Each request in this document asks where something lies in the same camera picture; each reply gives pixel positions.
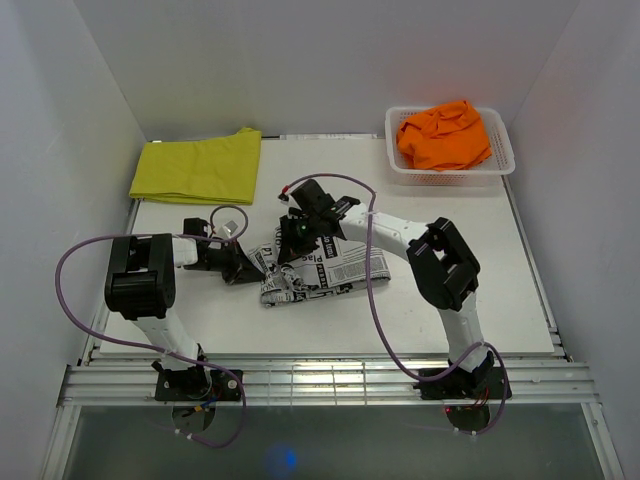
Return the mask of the newspaper print trousers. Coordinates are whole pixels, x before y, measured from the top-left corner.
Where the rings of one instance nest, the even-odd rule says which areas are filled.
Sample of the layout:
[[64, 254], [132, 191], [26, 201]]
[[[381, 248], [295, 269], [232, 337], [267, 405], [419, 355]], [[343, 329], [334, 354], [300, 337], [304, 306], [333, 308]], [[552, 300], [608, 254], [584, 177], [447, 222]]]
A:
[[279, 264], [281, 244], [281, 232], [276, 230], [272, 242], [248, 253], [249, 260], [265, 275], [260, 283], [263, 306], [334, 297], [366, 287], [365, 244], [321, 237], [311, 253]]

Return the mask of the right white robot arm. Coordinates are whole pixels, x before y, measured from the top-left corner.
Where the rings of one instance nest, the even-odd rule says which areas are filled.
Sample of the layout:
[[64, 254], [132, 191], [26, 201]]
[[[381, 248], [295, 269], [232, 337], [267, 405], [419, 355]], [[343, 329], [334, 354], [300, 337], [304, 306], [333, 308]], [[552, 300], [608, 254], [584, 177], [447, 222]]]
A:
[[310, 254], [320, 239], [362, 242], [405, 260], [422, 298], [434, 307], [448, 342], [449, 366], [421, 383], [453, 387], [474, 397], [488, 384], [495, 353], [485, 343], [477, 313], [480, 264], [454, 223], [440, 217], [432, 223], [377, 213], [373, 203], [343, 196], [334, 199], [315, 176], [285, 186], [279, 198], [288, 204], [280, 219], [279, 264]]

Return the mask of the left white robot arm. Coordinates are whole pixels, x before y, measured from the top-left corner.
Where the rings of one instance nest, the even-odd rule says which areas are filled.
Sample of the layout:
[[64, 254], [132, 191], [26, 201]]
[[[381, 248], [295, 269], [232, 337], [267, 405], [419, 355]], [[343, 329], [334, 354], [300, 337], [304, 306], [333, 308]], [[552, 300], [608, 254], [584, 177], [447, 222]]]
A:
[[104, 287], [108, 310], [140, 331], [145, 340], [116, 345], [147, 349], [160, 356], [160, 370], [180, 372], [178, 388], [190, 399], [205, 397], [212, 376], [201, 368], [204, 354], [188, 333], [174, 304], [176, 270], [216, 272], [228, 285], [260, 282], [265, 274], [249, 260], [230, 229], [217, 233], [204, 219], [183, 221], [183, 233], [121, 236], [112, 241]]

